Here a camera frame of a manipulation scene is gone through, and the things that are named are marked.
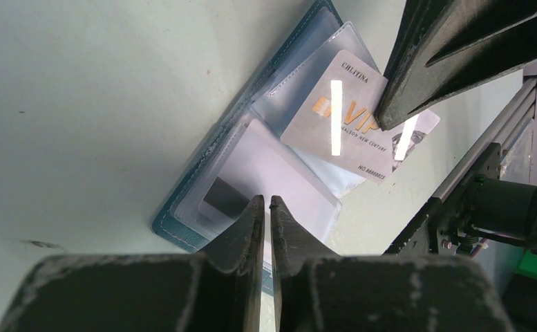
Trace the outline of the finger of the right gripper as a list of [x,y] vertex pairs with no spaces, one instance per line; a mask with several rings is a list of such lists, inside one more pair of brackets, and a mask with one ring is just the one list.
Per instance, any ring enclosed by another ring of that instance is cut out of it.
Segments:
[[375,118],[384,131],[537,62],[537,1],[407,1]]

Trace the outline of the blue leather card holder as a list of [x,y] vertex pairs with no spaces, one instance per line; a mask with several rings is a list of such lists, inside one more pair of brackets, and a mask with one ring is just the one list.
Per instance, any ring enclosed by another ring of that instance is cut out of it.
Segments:
[[254,74],[198,150],[154,217],[155,234],[189,253],[221,233],[210,232],[198,207],[216,178],[248,198],[282,196],[297,221],[325,241],[341,197],[363,178],[279,140],[333,57],[349,50],[374,60],[352,23],[331,1],[315,1],[276,53]]

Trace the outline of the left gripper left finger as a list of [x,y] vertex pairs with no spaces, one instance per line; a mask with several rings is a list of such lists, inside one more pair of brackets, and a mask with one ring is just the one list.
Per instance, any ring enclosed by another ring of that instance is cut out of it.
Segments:
[[257,331],[265,201],[193,254],[55,255],[24,277],[0,331]]

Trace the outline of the silver VIP card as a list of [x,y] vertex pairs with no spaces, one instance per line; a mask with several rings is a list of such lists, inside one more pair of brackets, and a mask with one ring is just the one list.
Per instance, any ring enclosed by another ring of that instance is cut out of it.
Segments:
[[374,110],[386,78],[348,50],[339,51],[281,135],[281,142],[378,183],[439,124],[427,109],[382,130]]
[[200,220],[210,232],[221,233],[238,219],[249,200],[223,179],[216,178],[199,204]]

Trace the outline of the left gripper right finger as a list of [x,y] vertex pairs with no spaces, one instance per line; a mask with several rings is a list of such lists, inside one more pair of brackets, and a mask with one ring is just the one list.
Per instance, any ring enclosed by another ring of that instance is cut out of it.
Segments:
[[278,331],[513,331],[481,267],[461,256],[343,257],[270,203]]

